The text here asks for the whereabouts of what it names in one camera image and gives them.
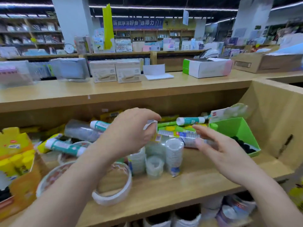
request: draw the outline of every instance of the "ceiling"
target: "ceiling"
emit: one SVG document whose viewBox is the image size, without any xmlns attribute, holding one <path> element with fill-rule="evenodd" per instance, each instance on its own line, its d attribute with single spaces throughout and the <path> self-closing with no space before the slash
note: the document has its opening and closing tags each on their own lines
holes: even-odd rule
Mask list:
<svg viewBox="0 0 303 227">
<path fill-rule="evenodd" d="M 302 0 L 275 0 L 273 7 L 284 6 Z M 51 4 L 51 0 L 1 0 L 11 3 L 43 3 Z M 124 5 L 124 6 L 166 6 L 166 7 L 187 7 L 193 8 L 224 8 L 237 9 L 240 0 L 89 0 L 90 5 Z M 46 11 L 53 11 L 53 8 L 13 8 L 1 9 L 0 14 L 45 14 Z M 102 15 L 101 8 L 91 8 L 92 15 Z M 142 10 L 142 9 L 112 9 L 112 15 L 123 16 L 171 16 L 181 17 L 183 10 Z M 237 15 L 235 11 L 189 11 L 191 17 L 213 17 L 207 19 L 207 23 L 217 22 L 220 19 L 230 18 Z"/>
</svg>

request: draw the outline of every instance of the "green box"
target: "green box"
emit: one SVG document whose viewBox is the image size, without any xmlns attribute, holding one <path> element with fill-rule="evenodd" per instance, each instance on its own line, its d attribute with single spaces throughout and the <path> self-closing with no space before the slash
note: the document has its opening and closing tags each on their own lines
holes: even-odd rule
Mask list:
<svg viewBox="0 0 303 227">
<path fill-rule="evenodd" d="M 243 142 L 257 149 L 256 152 L 249 154 L 251 158 L 260 154 L 261 149 L 244 118 L 232 118 L 214 123 L 218 125 L 217 132 L 228 137 L 237 136 Z"/>
</svg>

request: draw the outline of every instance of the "person's left hand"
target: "person's left hand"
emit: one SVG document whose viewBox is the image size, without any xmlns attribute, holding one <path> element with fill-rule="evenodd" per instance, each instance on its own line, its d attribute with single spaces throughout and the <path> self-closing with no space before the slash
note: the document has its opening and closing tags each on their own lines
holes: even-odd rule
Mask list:
<svg viewBox="0 0 303 227">
<path fill-rule="evenodd" d="M 96 141 L 96 145 L 111 151 L 118 159 L 138 152 L 157 132 L 157 124 L 152 123 L 146 130 L 148 120 L 161 120 L 161 116 L 149 109 L 133 108 L 119 114 L 112 124 Z"/>
</svg>

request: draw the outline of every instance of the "person's right hand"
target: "person's right hand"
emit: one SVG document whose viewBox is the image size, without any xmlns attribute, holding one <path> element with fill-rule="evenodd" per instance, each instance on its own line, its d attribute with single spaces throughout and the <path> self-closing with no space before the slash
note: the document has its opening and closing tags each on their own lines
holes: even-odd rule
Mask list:
<svg viewBox="0 0 303 227">
<path fill-rule="evenodd" d="M 265 174 L 232 138 L 205 126 L 193 125 L 192 127 L 201 138 L 213 140 L 216 143 L 215 148 L 218 150 L 204 143 L 202 139 L 195 140 L 197 148 L 214 162 L 223 176 L 233 183 L 248 187 Z"/>
</svg>

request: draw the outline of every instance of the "hand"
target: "hand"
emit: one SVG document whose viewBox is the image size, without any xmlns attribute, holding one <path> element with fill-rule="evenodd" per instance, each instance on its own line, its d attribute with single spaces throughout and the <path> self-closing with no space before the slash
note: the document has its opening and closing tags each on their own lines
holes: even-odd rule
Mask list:
<svg viewBox="0 0 303 227">
<path fill-rule="evenodd" d="M 193 125 L 201 138 L 215 141 L 215 150 L 202 139 L 196 139 L 199 151 L 208 156 L 217 167 L 218 171 L 233 183 L 249 187 L 261 176 L 266 174 L 233 140 L 208 127 Z"/>
<path fill-rule="evenodd" d="M 152 123 L 146 130 L 148 120 L 161 120 L 161 116 L 149 109 L 133 108 L 119 114 L 96 143 L 106 146 L 116 160 L 138 152 L 157 132 Z"/>
</svg>

